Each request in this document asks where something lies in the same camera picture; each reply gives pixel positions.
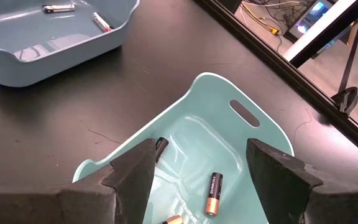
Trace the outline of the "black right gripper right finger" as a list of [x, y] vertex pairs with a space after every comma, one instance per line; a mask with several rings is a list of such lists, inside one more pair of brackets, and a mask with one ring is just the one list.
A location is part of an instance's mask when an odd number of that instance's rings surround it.
[[358, 223], [358, 186], [258, 139], [246, 159], [269, 223]]

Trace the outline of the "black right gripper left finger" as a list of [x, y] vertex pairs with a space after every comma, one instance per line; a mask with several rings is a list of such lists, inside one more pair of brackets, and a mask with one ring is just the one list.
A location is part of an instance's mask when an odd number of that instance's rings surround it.
[[142, 223], [154, 170], [148, 138], [72, 184], [0, 187], [0, 223]]

